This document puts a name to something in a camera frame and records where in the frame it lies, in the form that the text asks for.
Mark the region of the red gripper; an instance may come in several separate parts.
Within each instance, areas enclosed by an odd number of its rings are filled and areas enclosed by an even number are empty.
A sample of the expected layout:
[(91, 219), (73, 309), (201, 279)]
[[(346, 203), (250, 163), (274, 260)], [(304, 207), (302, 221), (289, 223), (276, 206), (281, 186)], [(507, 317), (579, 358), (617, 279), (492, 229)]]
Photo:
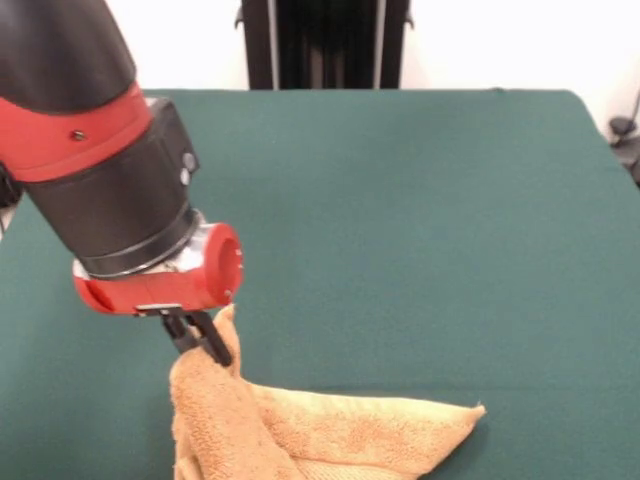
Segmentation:
[(232, 355), (212, 317), (199, 311), (231, 303), (242, 283), (243, 251), (231, 226), (199, 225), (181, 251), (142, 273), (97, 279), (75, 260), (72, 274), (80, 298), (100, 313), (135, 315), (148, 306), (159, 305), (195, 311), (160, 311), (173, 345), (180, 354), (201, 346), (221, 366), (231, 365)]

